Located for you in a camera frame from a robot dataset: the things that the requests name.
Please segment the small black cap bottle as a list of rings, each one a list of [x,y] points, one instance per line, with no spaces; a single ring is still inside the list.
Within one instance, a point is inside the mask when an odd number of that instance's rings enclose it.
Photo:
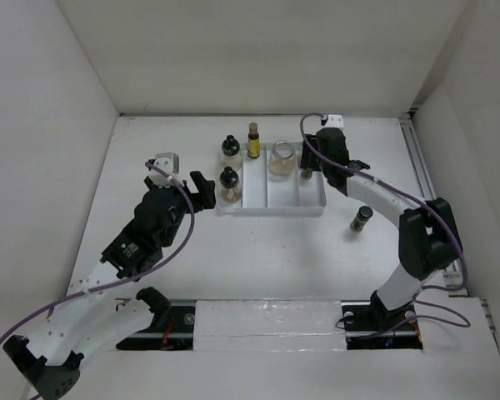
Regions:
[[[311,179],[313,176],[313,170],[311,168],[307,168],[307,169],[302,169],[301,172],[300,172],[300,177],[302,179]]]

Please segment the black cap spice bottle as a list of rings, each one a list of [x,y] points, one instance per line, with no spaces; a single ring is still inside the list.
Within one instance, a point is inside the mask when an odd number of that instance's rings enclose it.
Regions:
[[[232,167],[225,167],[220,176],[220,195],[226,203],[237,203],[242,197],[240,178]]]

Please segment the wide glass jar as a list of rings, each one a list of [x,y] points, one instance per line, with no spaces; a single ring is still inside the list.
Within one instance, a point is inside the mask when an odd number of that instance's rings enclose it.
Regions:
[[[277,141],[272,145],[269,169],[279,176],[290,175],[295,165],[296,148],[289,141]]]

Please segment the black knob spice bottle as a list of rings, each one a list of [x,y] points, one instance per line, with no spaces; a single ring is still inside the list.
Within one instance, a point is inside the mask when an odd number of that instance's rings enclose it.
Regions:
[[[238,171],[243,166],[243,156],[239,141],[233,135],[227,135],[222,142],[222,165]]]

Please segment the yellow liquid bottle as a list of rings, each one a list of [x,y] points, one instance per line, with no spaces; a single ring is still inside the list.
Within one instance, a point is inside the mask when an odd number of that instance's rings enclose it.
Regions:
[[[256,122],[250,122],[248,126],[247,155],[252,159],[260,156],[260,140]]]

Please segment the dark cap spice jar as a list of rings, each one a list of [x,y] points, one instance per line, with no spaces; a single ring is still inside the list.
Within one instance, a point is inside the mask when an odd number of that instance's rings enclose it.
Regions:
[[[371,207],[366,205],[361,206],[350,223],[350,229],[355,233],[360,233],[372,216],[373,209]]]

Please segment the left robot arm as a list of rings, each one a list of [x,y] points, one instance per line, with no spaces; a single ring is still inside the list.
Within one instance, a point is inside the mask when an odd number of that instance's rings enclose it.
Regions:
[[[161,263],[186,215],[216,206],[215,183],[199,171],[186,182],[154,168],[133,219],[102,251],[92,273],[70,298],[51,306],[43,326],[27,336],[12,335],[3,351],[42,399],[60,399],[78,382],[88,360],[131,334],[157,331],[170,323],[171,302],[138,281]]]

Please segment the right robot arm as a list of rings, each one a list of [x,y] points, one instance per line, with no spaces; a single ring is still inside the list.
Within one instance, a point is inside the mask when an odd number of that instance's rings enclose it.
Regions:
[[[384,331],[431,288],[430,278],[463,260],[463,246],[445,199],[414,197],[368,173],[368,164],[349,157],[346,138],[338,127],[323,127],[302,136],[302,168],[322,172],[327,183],[348,198],[384,216],[398,231],[399,264],[371,297],[363,320]]]

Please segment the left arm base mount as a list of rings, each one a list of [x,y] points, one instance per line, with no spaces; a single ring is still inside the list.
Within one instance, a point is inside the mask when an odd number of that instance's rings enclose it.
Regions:
[[[191,351],[196,322],[196,300],[171,300],[170,310],[156,312],[150,325],[119,342],[120,351]]]

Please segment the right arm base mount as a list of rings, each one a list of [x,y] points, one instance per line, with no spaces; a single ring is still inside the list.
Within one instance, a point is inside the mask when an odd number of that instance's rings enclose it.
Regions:
[[[336,328],[345,332],[347,350],[423,349],[417,323],[408,321],[414,315],[411,303],[386,316],[369,301],[342,302],[341,310]]]

